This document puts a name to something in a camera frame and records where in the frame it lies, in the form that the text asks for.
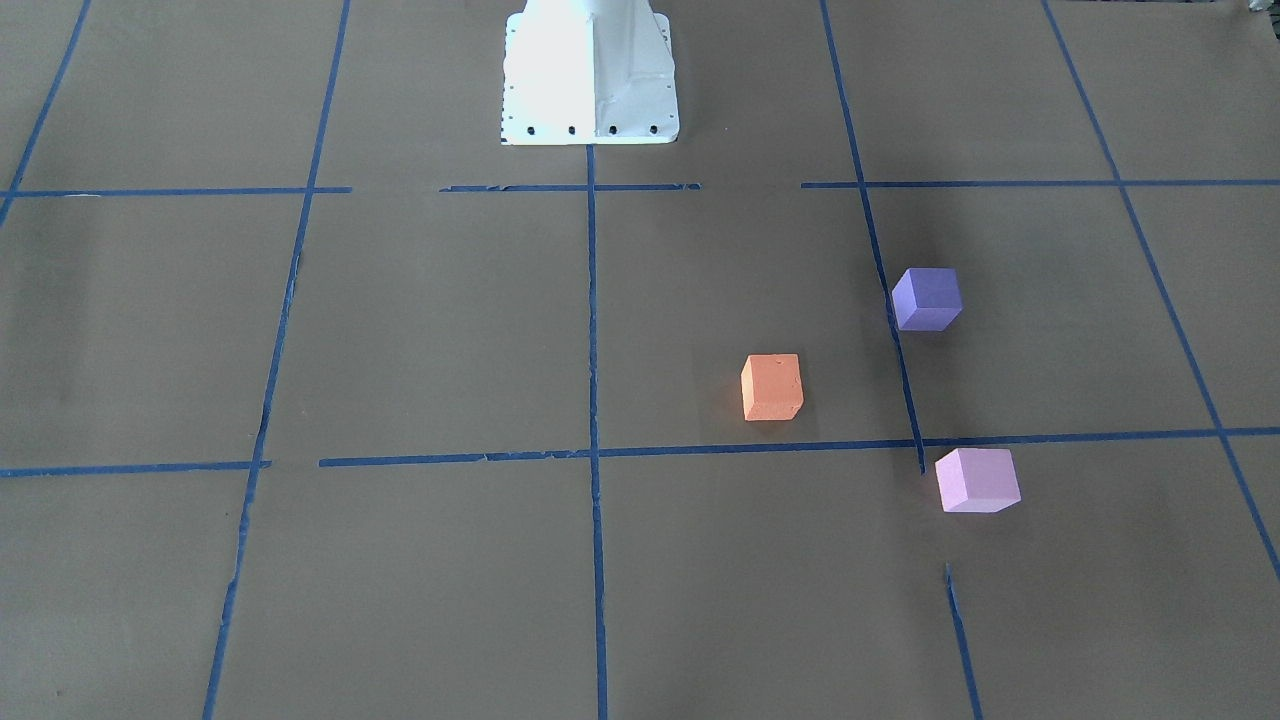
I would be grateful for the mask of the dark purple foam cube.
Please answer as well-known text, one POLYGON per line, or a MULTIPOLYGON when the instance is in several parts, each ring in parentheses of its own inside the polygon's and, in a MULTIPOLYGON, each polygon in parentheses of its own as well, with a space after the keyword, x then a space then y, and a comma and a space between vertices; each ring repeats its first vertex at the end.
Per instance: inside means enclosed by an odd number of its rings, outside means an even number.
POLYGON ((946 331, 964 310, 954 268, 909 268, 890 299, 899 331, 946 331))

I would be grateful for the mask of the brown paper table cover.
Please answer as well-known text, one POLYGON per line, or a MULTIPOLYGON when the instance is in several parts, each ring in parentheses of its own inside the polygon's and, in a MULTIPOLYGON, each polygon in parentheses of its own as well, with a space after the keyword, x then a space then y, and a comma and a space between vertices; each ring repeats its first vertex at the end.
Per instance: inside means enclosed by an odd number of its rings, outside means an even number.
POLYGON ((1265 14, 658 1, 538 149, 521 8, 3 4, 5 719, 1277 716, 1265 14))

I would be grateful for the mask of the light pink foam cube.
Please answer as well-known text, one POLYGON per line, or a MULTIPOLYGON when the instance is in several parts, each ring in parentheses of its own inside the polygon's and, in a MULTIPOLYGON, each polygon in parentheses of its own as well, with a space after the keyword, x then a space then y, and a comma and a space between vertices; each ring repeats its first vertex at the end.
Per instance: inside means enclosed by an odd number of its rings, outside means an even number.
POLYGON ((956 448, 934 464, 945 512, 998 512, 1021 501, 1012 452, 956 448))

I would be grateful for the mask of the white pedestal base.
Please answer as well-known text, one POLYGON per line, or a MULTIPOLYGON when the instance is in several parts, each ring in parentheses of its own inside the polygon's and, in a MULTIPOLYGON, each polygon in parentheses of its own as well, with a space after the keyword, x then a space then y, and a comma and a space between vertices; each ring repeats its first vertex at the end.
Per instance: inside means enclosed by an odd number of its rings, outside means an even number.
POLYGON ((649 1, 527 1, 504 31, 506 146, 673 143, 669 18, 649 1))

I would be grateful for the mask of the orange foam cube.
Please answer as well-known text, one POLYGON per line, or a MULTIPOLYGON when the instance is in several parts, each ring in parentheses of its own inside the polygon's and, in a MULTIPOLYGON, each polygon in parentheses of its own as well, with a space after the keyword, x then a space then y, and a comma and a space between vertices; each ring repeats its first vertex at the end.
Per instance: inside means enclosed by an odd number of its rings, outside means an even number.
POLYGON ((746 421, 791 421, 804 405, 796 354, 748 355, 740 386, 746 421))

